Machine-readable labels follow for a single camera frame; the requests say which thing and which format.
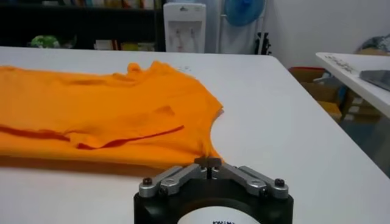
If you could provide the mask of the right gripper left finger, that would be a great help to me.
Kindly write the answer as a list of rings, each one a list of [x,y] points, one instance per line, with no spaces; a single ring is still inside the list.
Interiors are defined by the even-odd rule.
[[[207,169],[208,158],[196,158],[186,167],[173,166],[157,176],[144,178],[139,185],[138,195],[142,198],[152,198],[156,195],[177,194],[189,180],[206,178]]]

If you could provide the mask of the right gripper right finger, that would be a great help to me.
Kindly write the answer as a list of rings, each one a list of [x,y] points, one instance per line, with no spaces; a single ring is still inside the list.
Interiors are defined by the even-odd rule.
[[[246,192],[256,197],[287,199],[289,187],[281,178],[272,179],[247,166],[232,166],[218,162],[211,166],[214,179],[232,180],[242,186]]]

